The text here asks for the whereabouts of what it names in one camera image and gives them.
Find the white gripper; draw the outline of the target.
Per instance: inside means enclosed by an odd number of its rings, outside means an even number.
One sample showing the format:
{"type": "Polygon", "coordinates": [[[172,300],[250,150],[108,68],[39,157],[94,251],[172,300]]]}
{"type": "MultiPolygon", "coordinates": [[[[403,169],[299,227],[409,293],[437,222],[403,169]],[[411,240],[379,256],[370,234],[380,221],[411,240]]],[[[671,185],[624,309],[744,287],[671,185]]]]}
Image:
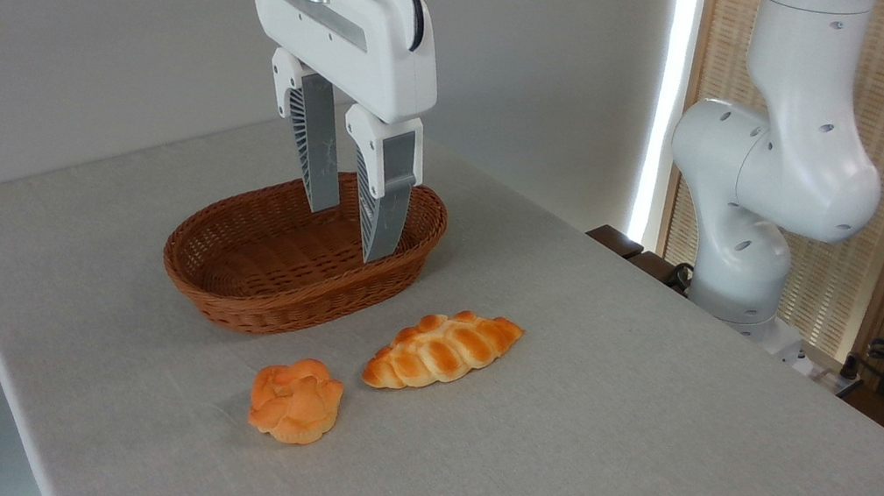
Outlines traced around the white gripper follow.
{"type": "Polygon", "coordinates": [[[293,132],[310,210],[340,201],[334,84],[359,103],[345,127],[356,142],[361,255],[366,264],[391,256],[422,180],[418,117],[437,102],[432,25],[412,50],[412,0],[254,1],[262,29],[282,46],[272,56],[273,91],[293,132]]]}

